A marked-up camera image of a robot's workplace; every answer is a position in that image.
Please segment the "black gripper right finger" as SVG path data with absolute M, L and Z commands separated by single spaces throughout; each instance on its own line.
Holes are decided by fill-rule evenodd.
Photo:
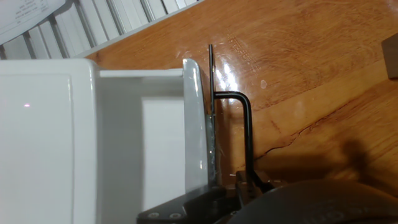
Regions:
M 275 189 L 275 185 L 266 173 L 252 173 L 251 181 L 256 190 L 259 190 L 262 194 Z

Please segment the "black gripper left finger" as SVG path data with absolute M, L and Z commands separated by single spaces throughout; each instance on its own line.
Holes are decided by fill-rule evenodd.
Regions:
M 205 185 L 141 212 L 136 223 L 226 223 L 243 206 L 239 184 L 245 181 L 245 172 L 239 171 L 236 173 L 235 187 L 227 189 Z

